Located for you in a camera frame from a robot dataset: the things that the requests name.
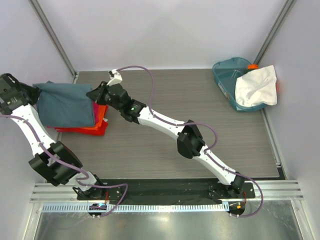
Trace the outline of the grey blue t shirt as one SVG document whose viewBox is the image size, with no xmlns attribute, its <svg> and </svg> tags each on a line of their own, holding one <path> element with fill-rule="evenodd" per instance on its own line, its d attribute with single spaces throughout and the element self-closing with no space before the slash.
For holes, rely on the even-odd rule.
<svg viewBox="0 0 320 240">
<path fill-rule="evenodd" d="M 54 128 L 93 127 L 95 115 L 93 101 L 86 96 L 91 84 L 35 83 L 40 89 L 36 103 L 41 123 Z"/>
</svg>

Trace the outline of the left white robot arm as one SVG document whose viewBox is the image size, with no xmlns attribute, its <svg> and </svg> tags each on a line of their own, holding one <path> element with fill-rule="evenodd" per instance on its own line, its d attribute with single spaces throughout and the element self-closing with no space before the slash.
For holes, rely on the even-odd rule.
<svg viewBox="0 0 320 240">
<path fill-rule="evenodd" d="M 0 76 L 0 116 L 15 122 L 32 150 L 30 167 L 57 187 L 71 184 L 78 200 L 101 200 L 106 187 L 93 173 L 83 170 L 77 156 L 61 141 L 54 141 L 42 125 L 35 104 L 41 91 L 19 82 L 12 74 Z"/>
</svg>

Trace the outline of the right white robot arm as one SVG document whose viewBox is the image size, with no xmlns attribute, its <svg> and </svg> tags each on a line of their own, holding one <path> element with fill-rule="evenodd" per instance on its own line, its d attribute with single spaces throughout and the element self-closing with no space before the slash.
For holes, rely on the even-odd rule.
<svg viewBox="0 0 320 240">
<path fill-rule="evenodd" d="M 176 140 L 178 153 L 201 163 L 212 172 L 225 187 L 226 195 L 237 198 L 244 192 L 245 177 L 220 160 L 206 145 L 198 124 L 192 120 L 187 122 L 174 120 L 133 98 L 121 84 L 109 85 L 106 82 L 86 96 L 101 106 L 109 106 L 117 110 L 128 122 L 156 129 Z"/>
</svg>

